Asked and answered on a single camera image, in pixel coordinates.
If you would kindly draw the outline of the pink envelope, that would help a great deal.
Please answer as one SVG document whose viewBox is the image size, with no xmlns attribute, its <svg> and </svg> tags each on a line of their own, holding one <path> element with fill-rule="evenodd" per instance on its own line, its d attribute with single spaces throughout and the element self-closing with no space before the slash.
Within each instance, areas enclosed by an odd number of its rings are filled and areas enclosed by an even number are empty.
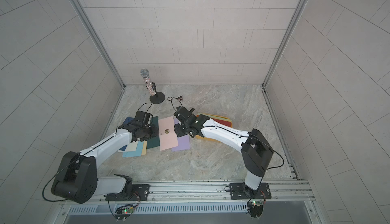
<svg viewBox="0 0 390 224">
<path fill-rule="evenodd" d="M 159 140 L 160 151 L 171 149 L 178 146 L 178 139 L 175 133 L 173 116 L 159 119 Z"/>
</svg>

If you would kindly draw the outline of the red envelope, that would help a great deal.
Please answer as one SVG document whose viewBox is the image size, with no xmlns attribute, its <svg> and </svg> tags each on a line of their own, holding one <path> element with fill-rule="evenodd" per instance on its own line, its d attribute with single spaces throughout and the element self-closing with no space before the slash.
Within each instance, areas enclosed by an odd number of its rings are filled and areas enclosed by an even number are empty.
<svg viewBox="0 0 390 224">
<path fill-rule="evenodd" d="M 223 124 L 225 126 L 228 126 L 228 127 L 233 127 L 233 123 L 230 119 L 228 118 L 225 118 L 225 117 L 217 117 L 217 116 L 209 116 L 210 118 L 212 118 L 213 120 L 215 120 L 216 122 L 220 123 L 220 124 Z"/>
</svg>

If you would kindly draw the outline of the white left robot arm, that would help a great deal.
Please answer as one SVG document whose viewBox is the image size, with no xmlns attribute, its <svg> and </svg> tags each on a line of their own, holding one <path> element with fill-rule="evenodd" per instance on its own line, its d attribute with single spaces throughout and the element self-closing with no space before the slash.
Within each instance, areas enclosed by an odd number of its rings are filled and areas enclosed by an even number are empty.
<svg viewBox="0 0 390 224">
<path fill-rule="evenodd" d="M 133 189 L 131 177 L 116 174 L 98 178 L 98 167 L 122 147 L 156 137 L 158 129 L 152 122 L 152 114 L 137 111 L 133 120 L 117 127 L 107 138 L 80 152 L 65 154 L 51 180 L 51 193 L 78 204 L 100 195 L 108 202 L 139 201 L 141 198 Z"/>
</svg>

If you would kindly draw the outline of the yellow envelope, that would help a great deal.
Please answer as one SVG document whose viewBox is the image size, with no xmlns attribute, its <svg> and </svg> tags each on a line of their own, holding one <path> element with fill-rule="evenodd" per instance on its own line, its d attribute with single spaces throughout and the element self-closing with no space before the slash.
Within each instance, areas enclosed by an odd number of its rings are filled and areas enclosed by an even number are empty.
<svg viewBox="0 0 390 224">
<path fill-rule="evenodd" d="M 217 116 L 217 115 L 206 114 L 206 113 L 198 113 L 198 114 L 197 114 L 197 117 L 199 117 L 200 115 L 205 115 L 205 116 L 207 116 L 207 117 L 209 117 L 209 116 Z"/>
</svg>

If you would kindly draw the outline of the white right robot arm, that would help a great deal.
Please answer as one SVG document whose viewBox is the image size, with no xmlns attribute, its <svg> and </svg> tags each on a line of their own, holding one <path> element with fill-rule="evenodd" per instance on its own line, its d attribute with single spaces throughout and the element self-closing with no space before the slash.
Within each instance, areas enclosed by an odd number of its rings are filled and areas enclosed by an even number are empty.
<svg viewBox="0 0 390 224">
<path fill-rule="evenodd" d="M 257 129 L 248 132 L 225 126 L 206 115 L 196 116 L 193 111 L 183 106 L 176 108 L 176 135 L 213 139 L 241 153 L 247 169 L 244 189 L 258 190 L 275 152 L 264 135 Z"/>
</svg>

